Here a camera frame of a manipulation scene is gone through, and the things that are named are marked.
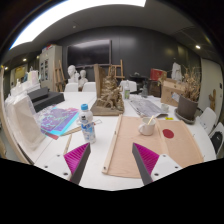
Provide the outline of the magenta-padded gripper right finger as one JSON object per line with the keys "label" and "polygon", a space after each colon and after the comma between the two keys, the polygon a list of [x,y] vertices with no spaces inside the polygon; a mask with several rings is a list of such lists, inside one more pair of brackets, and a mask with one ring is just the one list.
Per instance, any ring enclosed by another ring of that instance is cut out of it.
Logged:
{"label": "magenta-padded gripper right finger", "polygon": [[182,167],[167,154],[158,155],[137,143],[133,144],[132,153],[144,185],[148,185],[182,169]]}

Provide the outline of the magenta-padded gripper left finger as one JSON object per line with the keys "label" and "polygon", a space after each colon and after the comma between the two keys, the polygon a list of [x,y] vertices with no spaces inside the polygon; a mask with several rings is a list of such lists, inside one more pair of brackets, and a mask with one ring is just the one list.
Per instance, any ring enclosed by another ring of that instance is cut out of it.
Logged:
{"label": "magenta-padded gripper left finger", "polygon": [[55,155],[43,165],[43,169],[78,185],[90,152],[90,144],[85,143],[65,155]]}

